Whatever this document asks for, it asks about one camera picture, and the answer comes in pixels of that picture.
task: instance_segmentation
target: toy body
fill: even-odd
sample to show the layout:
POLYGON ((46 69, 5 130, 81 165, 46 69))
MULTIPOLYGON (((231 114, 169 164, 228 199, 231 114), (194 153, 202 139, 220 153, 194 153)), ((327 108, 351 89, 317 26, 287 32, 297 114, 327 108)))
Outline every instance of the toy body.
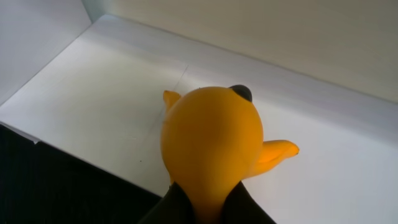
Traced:
POLYGON ((263 142, 262 123, 245 86, 207 87, 184 97, 164 92, 161 148, 171 181, 190 199, 200 223, 216 223, 240 180, 296 155, 288 141, 263 142))

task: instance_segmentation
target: toy eye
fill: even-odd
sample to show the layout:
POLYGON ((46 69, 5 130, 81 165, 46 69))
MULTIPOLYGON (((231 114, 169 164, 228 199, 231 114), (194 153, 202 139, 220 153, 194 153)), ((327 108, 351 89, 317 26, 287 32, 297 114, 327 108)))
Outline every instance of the toy eye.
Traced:
POLYGON ((244 85, 233 85, 230 87, 236 94, 242 96, 245 100, 252 102, 251 91, 244 85))

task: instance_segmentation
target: black floor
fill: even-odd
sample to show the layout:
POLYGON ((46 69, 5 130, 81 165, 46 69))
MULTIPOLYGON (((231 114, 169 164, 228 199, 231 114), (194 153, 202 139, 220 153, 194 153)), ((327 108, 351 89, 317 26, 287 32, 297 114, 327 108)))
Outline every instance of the black floor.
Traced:
POLYGON ((34 144, 0 126, 0 224, 136 223, 159 200, 54 147, 34 144))

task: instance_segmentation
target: wall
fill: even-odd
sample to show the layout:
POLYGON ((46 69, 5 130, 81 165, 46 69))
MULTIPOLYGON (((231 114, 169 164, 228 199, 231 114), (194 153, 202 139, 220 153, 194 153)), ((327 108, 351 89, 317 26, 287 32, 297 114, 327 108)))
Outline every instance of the wall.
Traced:
POLYGON ((1 0, 0 105, 90 24, 80 0, 1 0))
POLYGON ((101 0, 110 14, 398 102, 398 2, 101 0))

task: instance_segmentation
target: white surface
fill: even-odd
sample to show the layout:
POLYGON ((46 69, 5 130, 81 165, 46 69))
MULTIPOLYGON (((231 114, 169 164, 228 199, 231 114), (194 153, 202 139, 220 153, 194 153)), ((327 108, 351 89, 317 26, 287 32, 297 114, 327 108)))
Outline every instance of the white surface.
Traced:
POLYGON ((245 180, 277 223, 397 223, 398 105, 104 16, 0 107, 0 121, 159 195, 162 92, 245 84, 264 139, 301 153, 245 180))
POLYGON ((107 14, 398 103, 396 0, 96 0, 95 3, 107 14))
POLYGON ((0 105, 90 24, 80 0, 0 0, 0 105))

